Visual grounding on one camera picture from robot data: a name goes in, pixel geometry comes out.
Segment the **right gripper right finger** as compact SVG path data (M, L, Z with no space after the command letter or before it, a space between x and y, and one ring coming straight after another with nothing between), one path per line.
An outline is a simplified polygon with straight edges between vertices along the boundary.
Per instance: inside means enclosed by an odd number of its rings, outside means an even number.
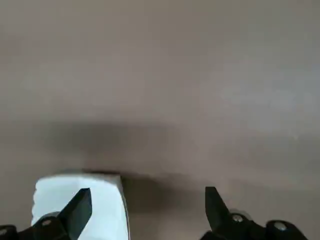
M270 220L261 226L245 215L231 212L217 189L205 188L205 213L211 230L203 240L305 240L306 236L292 223Z

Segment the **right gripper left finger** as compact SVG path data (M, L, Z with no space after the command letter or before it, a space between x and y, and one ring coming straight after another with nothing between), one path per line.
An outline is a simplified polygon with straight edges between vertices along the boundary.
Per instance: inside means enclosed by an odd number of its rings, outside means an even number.
M61 210L43 215L32 226L17 231L15 225L0 226L1 240L77 240L92 216L89 188L80 189Z

